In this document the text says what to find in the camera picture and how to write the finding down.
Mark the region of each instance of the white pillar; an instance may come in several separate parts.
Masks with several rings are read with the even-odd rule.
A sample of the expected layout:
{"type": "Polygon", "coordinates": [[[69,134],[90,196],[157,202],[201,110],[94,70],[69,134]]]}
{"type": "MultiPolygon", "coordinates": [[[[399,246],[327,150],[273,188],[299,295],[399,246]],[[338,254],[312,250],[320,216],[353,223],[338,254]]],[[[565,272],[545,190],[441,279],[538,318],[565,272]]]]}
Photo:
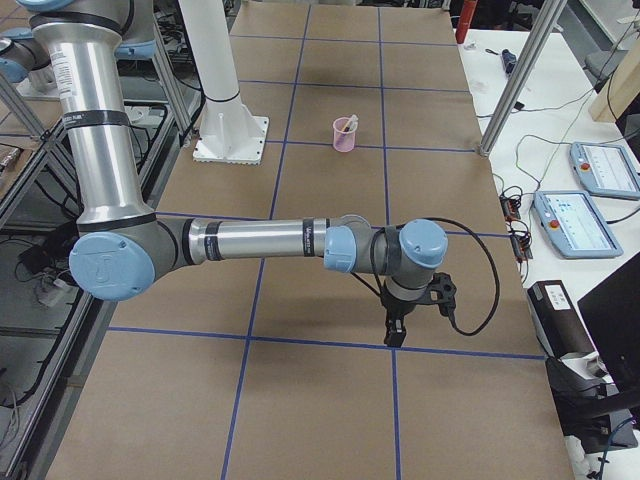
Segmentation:
{"type": "Polygon", "coordinates": [[[242,103],[222,0],[180,0],[180,9],[207,96],[193,158],[260,163],[269,119],[242,103]]]}

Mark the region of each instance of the white table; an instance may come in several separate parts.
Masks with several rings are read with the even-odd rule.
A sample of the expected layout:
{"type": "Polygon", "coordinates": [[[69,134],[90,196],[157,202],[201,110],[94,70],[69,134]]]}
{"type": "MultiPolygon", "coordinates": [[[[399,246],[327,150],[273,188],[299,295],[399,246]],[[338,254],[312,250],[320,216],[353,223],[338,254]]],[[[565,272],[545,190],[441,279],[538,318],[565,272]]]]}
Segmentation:
{"type": "MultiPolygon", "coordinates": [[[[471,30],[467,35],[465,45],[460,47],[460,54],[479,116],[493,112],[507,82],[500,57],[485,52],[485,49],[501,52],[507,48],[519,55],[527,35],[528,33],[525,32],[477,30],[471,30]],[[472,44],[475,44],[475,48],[469,48],[472,44]]],[[[577,99],[590,88],[591,84],[568,45],[560,34],[554,33],[540,55],[519,100],[525,104],[525,109],[557,107],[577,99]]],[[[561,110],[512,114],[490,155],[494,173],[504,178],[506,186],[519,185],[525,192],[533,192],[536,187],[535,182],[515,166],[517,143],[526,134],[534,134],[558,142],[562,140],[568,126],[576,117],[575,124],[564,139],[566,142],[603,142],[620,138],[622,135],[614,124],[596,123],[591,120],[588,107],[595,96],[595,93],[591,92],[580,101],[561,110]]],[[[489,119],[479,119],[479,122],[484,131],[489,119]]],[[[614,143],[626,146],[624,140],[614,143]]],[[[520,165],[536,178],[540,178],[545,164],[556,148],[557,152],[542,182],[542,190],[582,189],[569,164],[567,145],[557,147],[528,138],[519,148],[520,165]]],[[[500,191],[499,180],[496,181],[496,186],[500,191]]],[[[520,211],[525,221],[528,220],[531,200],[531,195],[523,198],[520,211]]],[[[595,202],[607,220],[623,217],[638,206],[638,202],[625,200],[596,198],[595,202]]],[[[533,224],[530,226],[533,235],[534,259],[529,262],[529,275],[524,284],[525,288],[539,280],[560,279],[574,302],[640,251],[640,213],[611,227],[625,253],[621,257],[606,260],[563,259],[553,250],[537,220],[528,223],[533,224]]],[[[590,457],[592,457],[592,467],[597,467],[597,455],[590,455],[590,457]]],[[[606,480],[638,479],[640,449],[613,452],[609,455],[609,459],[611,464],[607,465],[605,470],[606,480]]],[[[585,477],[576,476],[576,478],[584,479],[585,477]]]]}

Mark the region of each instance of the pink cup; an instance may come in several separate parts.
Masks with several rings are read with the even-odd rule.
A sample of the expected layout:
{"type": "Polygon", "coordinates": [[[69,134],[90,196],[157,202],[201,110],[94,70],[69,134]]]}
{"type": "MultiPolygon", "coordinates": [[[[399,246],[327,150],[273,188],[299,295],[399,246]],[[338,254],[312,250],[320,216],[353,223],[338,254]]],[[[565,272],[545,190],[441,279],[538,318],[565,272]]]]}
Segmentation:
{"type": "Polygon", "coordinates": [[[349,121],[349,117],[340,117],[333,122],[333,148],[339,152],[350,152],[356,146],[356,131],[358,126],[349,132],[342,129],[349,121]]]}

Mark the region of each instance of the black box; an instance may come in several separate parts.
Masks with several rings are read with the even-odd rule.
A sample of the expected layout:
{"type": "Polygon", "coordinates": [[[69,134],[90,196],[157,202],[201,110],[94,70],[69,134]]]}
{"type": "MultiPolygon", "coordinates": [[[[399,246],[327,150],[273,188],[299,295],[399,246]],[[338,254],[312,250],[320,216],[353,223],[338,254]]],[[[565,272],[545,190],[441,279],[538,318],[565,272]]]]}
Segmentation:
{"type": "Polygon", "coordinates": [[[561,280],[536,282],[527,295],[538,338],[547,353],[579,358],[595,351],[561,280]]]}

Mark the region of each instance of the screen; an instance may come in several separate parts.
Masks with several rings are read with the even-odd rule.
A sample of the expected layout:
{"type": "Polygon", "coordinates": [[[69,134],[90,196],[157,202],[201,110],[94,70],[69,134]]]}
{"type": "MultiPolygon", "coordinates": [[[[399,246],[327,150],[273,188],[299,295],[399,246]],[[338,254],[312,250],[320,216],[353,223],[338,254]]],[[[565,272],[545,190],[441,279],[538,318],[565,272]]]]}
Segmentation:
{"type": "Polygon", "coordinates": [[[583,195],[570,193],[546,195],[571,248],[576,251],[611,250],[612,242],[600,226],[583,195]]]}
{"type": "MultiPolygon", "coordinates": [[[[618,389],[640,388],[640,253],[578,301],[618,389]]],[[[640,414],[640,408],[632,410],[640,414]]]]}
{"type": "Polygon", "coordinates": [[[607,190],[637,192],[627,163],[618,148],[583,145],[598,187],[607,190]]]}

